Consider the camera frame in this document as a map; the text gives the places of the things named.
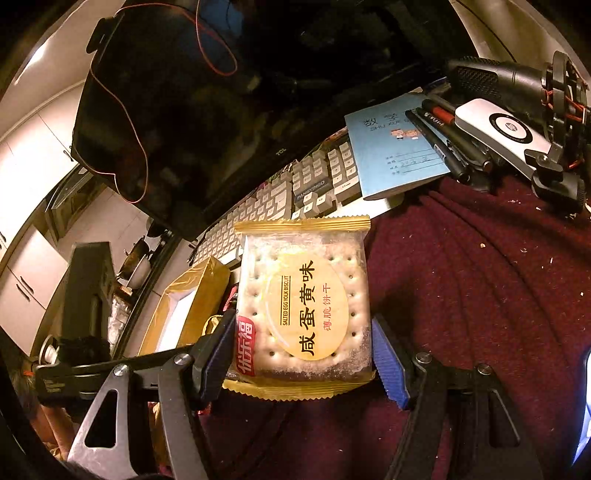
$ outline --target blue notebook cover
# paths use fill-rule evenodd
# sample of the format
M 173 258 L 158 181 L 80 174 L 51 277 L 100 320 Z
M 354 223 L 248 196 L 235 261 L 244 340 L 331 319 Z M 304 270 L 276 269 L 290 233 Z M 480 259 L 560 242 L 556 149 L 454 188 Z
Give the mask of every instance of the blue notebook cover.
M 345 116 L 365 200 L 378 200 L 434 180 L 449 170 L 404 115 L 422 93 L 405 93 Z

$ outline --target pen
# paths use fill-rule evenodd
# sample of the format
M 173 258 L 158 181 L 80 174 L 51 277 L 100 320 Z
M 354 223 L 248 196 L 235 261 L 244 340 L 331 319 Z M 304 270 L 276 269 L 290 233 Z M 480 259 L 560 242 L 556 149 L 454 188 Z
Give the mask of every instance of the pen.
M 466 167 L 452 152 L 450 152 L 447 145 L 427 126 L 427 124 L 412 110 L 406 110 L 404 114 L 413 125 L 417 127 L 417 130 L 422 133 L 437 155 L 441 157 L 446 167 L 449 168 L 452 177 L 461 183 L 466 183 L 470 180 L 470 175 L 468 174 Z
M 456 126 L 452 114 L 442 110 L 431 100 L 424 100 L 422 106 L 422 109 L 417 108 L 417 115 L 445 135 L 462 152 L 468 162 L 485 173 L 492 171 L 494 163 L 486 158 L 486 155 L 472 143 L 470 137 Z

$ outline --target blue gripper pad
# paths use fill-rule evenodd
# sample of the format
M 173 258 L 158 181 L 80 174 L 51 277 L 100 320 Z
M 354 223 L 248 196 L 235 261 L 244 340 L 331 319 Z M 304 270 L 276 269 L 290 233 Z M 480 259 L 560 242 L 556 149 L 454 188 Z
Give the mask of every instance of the blue gripper pad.
M 379 377 L 390 400 L 405 409 L 410 395 L 404 382 L 404 370 L 376 319 L 372 319 L 372 352 Z

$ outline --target red cable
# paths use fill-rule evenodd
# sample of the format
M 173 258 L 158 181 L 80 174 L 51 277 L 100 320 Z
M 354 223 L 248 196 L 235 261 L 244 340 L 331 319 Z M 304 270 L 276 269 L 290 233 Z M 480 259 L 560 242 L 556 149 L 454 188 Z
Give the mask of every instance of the red cable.
M 122 7 L 119 10 L 117 10 L 117 12 L 115 13 L 115 16 L 117 16 L 117 14 L 119 12 L 121 12 L 122 10 L 126 10 L 128 8 L 136 8 L 136 7 L 148 7 L 150 5 L 158 5 L 158 6 L 162 6 L 162 7 L 170 7 L 170 8 L 175 8 L 177 10 L 180 10 L 181 13 L 188 18 L 191 22 L 193 22 L 195 24 L 195 30 L 196 30 L 196 34 L 197 34 L 197 43 L 199 45 L 199 50 L 201 51 L 201 54 L 203 56 L 203 59 L 205 60 L 205 62 L 207 63 L 207 65 L 218 75 L 221 75 L 223 77 L 229 77 L 231 75 L 234 75 L 237 71 L 238 71 L 238 61 L 236 60 L 236 57 L 234 56 L 234 54 L 232 53 L 232 50 L 230 49 L 230 47 L 228 47 L 228 45 L 226 44 L 226 42 L 224 42 L 224 40 L 219 36 L 219 34 L 209 28 L 206 25 L 202 25 L 201 22 L 199 21 L 199 9 L 200 9 L 200 5 L 201 4 L 201 0 L 197 0 L 197 8 L 196 8 L 196 13 L 195 13 L 195 18 L 193 18 L 191 15 L 189 15 L 189 13 L 183 8 L 183 7 L 179 7 L 178 5 L 170 5 L 170 4 L 164 4 L 164 3 L 159 3 L 159 2 L 150 2 L 150 3 L 145 3 L 145 4 L 136 4 L 136 5 L 128 5 L 127 7 Z M 230 54 L 233 62 L 234 62 L 234 69 L 231 72 L 222 72 L 221 70 L 218 70 L 215 65 L 209 60 L 209 57 L 207 56 L 207 54 L 205 53 L 203 46 L 201 45 L 201 37 L 200 37 L 200 29 L 204 28 L 205 29 L 205 33 L 208 34 L 210 37 L 212 37 L 214 40 L 216 40 L 218 43 L 220 43 L 225 49 L 226 51 Z M 144 160 L 145 160 L 145 165 L 146 165 L 146 176 L 145 176 L 145 183 L 144 183 L 144 191 L 142 192 L 141 197 L 139 197 L 139 199 L 137 200 L 129 200 L 127 198 L 125 198 L 125 196 L 121 193 L 121 191 L 119 190 L 119 186 L 117 185 L 117 174 L 116 173 L 111 173 L 111 172 L 104 172 L 104 171 L 99 171 L 99 170 L 95 170 L 94 168 L 92 168 L 90 165 L 88 165 L 88 163 L 86 163 L 84 161 L 84 159 L 82 158 L 82 156 L 78 153 L 78 150 L 76 149 L 76 147 L 72 147 L 74 149 L 74 151 L 76 152 L 76 154 L 78 155 L 78 157 L 80 158 L 80 160 L 82 160 L 82 162 L 84 163 L 84 165 L 86 166 L 86 168 L 88 168 L 92 173 L 98 174 L 98 175 L 110 175 L 113 177 L 113 180 L 115 182 L 115 189 L 117 190 L 117 193 L 119 195 L 121 195 L 121 197 L 128 203 L 139 203 L 141 202 L 145 195 L 146 192 L 148 191 L 148 178 L 150 175 L 150 168 L 148 165 L 148 154 L 146 153 L 146 150 L 144 149 L 144 146 L 142 145 L 141 140 L 139 139 L 139 135 L 137 133 L 137 131 L 135 130 L 135 125 L 129 115 L 129 112 L 127 111 L 127 108 L 125 108 L 125 105 L 123 104 L 123 102 L 121 100 L 119 100 L 119 98 L 113 93 L 111 92 L 95 75 L 95 73 L 92 70 L 92 65 L 90 66 L 90 74 L 92 75 L 92 77 L 96 80 L 96 83 L 98 83 L 108 94 L 110 94 L 120 105 L 121 108 L 123 109 L 123 111 L 125 112 L 125 116 L 127 117 L 127 120 L 129 121 L 129 124 L 131 125 L 132 130 L 134 131 L 134 135 L 135 135 L 135 139 L 138 141 L 138 145 L 139 147 L 142 149 L 142 153 L 144 154 Z
M 193 18 L 191 15 L 189 15 L 189 12 L 187 12 L 187 10 L 184 9 L 183 7 L 180 7 L 178 5 L 164 4 L 164 3 L 160 3 L 160 2 L 149 2 L 149 3 L 144 3 L 144 4 L 135 4 L 135 5 L 128 5 L 127 7 L 121 7 L 119 10 L 117 10 L 117 12 L 115 13 L 115 16 L 117 16 L 117 14 L 119 12 L 121 12 L 122 10 L 127 10 L 128 8 L 149 7 L 150 5 L 158 5 L 160 7 L 170 7 L 170 8 L 174 8 L 176 10 L 180 10 L 180 12 L 186 18 L 188 18 L 191 22 L 193 22 L 195 24 L 195 33 L 197 35 L 197 43 L 199 45 L 199 51 L 201 52 L 201 55 L 203 56 L 205 63 L 207 63 L 209 68 L 211 68 L 215 73 L 217 73 L 218 75 L 221 75 L 222 77 L 230 77 L 238 71 L 238 61 L 236 60 L 236 57 L 234 56 L 234 53 L 232 52 L 230 47 L 228 47 L 228 44 L 226 44 L 226 42 L 219 36 L 219 34 L 215 30 L 208 27 L 207 25 L 202 24 L 199 21 L 199 11 L 201 9 L 201 0 L 197 0 L 197 8 L 195 11 L 195 18 Z M 228 52 L 228 54 L 232 58 L 232 61 L 234 62 L 234 68 L 231 72 L 223 72 L 223 71 L 217 69 L 216 66 L 211 62 L 211 60 L 209 59 L 209 57 L 205 53 L 205 50 L 203 49 L 203 46 L 201 44 L 201 32 L 200 32 L 201 29 L 204 29 L 206 34 L 208 34 L 210 37 L 212 37 L 215 41 L 217 41 L 220 45 L 222 45 L 222 47 L 224 47 L 226 49 L 226 51 Z

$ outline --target screw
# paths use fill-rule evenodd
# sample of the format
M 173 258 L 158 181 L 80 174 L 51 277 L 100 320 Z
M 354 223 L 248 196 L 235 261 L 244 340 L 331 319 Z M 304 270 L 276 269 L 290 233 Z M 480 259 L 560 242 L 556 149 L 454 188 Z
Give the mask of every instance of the screw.
M 477 369 L 481 375 L 490 375 L 492 373 L 492 367 L 487 364 L 478 364 Z
M 116 377 L 123 377 L 127 372 L 129 372 L 129 367 L 125 364 L 119 364 L 113 369 Z
M 420 364 L 430 364 L 433 357 L 429 352 L 419 352 L 417 353 L 416 359 Z
M 176 357 L 174 357 L 174 363 L 177 365 L 187 365 L 191 360 L 191 355 L 188 353 L 180 353 Z

